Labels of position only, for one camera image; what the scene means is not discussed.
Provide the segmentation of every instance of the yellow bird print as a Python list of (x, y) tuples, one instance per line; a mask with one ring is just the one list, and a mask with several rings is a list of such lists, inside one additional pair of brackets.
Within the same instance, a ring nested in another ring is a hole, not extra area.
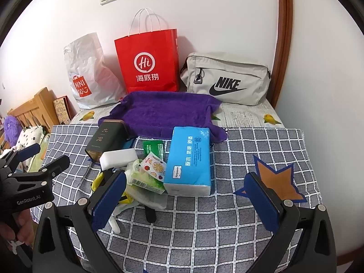
[(88, 112), (87, 114), (85, 114), (81, 119), (80, 121), (87, 121), (89, 119), (93, 119), (94, 118), (94, 114), (95, 114), (95, 111), (91, 111), (91, 112)]
[(264, 123), (269, 123), (269, 124), (273, 124), (273, 125), (276, 125), (276, 124), (282, 124), (278, 121), (276, 121), (272, 115), (269, 115), (269, 114), (266, 114), (264, 115)]

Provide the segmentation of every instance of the paper bag handle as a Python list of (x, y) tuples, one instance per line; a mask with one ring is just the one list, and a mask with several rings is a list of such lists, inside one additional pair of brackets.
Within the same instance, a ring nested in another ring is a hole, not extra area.
[(134, 15), (134, 18), (133, 18), (133, 20), (132, 20), (132, 22), (131, 22), (131, 25), (130, 25), (130, 28), (129, 28), (129, 34), (128, 34), (128, 37), (130, 36), (130, 30), (131, 30), (131, 27), (132, 27), (132, 25), (133, 25), (133, 22), (134, 22), (134, 19), (137, 17), (137, 15), (138, 15), (138, 13), (139, 13), (139, 34), (140, 34), (140, 17), (141, 17), (141, 15), (142, 15), (142, 12), (145, 10), (145, 11), (147, 11), (147, 13), (148, 13), (148, 16), (149, 16), (149, 21), (150, 21), (150, 28), (152, 29), (152, 32), (153, 32), (153, 23), (152, 23), (152, 18), (150, 17), (150, 14), (149, 14), (149, 11), (148, 11), (148, 9), (155, 15), (155, 17), (157, 18), (157, 20), (158, 20), (158, 23), (159, 23), (159, 30), (161, 30), (161, 22), (160, 22), (160, 20), (159, 20), (159, 18), (158, 18), (158, 16), (155, 14), (155, 12), (153, 11), (153, 10), (151, 10), (150, 8), (141, 8), (141, 9), (139, 9), (139, 11)]

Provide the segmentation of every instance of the checkered tablecloth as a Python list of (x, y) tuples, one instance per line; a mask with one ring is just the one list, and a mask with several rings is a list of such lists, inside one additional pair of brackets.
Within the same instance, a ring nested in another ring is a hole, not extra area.
[[(45, 163), (63, 154), (71, 161), (53, 186), (58, 206), (91, 195), (99, 167), (89, 161), (84, 148), (96, 129), (96, 124), (53, 126)], [(138, 137), (134, 145), (139, 157), (143, 140)], [(163, 142), (167, 161), (170, 141)], [(294, 183), (308, 201), (300, 206), (322, 202), (300, 130), (230, 128), (227, 141), (211, 149), (210, 197), (168, 196), (167, 209), (157, 211), (154, 224), (146, 221), (142, 206), (127, 209), (117, 217), (121, 233), (114, 234), (107, 224), (99, 237), (125, 272), (245, 272), (271, 238), (250, 200), (233, 194), (243, 186), (244, 176), (255, 171), (254, 155), (277, 170), (294, 164)], [(33, 209), (36, 221), (42, 208)], [(281, 267), (288, 264), (300, 234), (296, 231)], [(70, 235), (77, 254), (86, 258), (73, 228)]]

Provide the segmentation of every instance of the purple plush toy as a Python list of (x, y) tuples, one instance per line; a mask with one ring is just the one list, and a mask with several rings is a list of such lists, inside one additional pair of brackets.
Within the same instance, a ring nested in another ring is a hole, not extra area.
[(6, 116), (4, 120), (5, 140), (13, 147), (19, 138), (23, 128), (21, 127), (18, 119), (14, 116)]

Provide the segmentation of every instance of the blue tissue pack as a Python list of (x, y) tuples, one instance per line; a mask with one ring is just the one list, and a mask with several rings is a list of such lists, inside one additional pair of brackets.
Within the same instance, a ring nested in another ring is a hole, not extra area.
[(164, 187), (170, 195), (210, 196), (210, 130), (175, 127)]

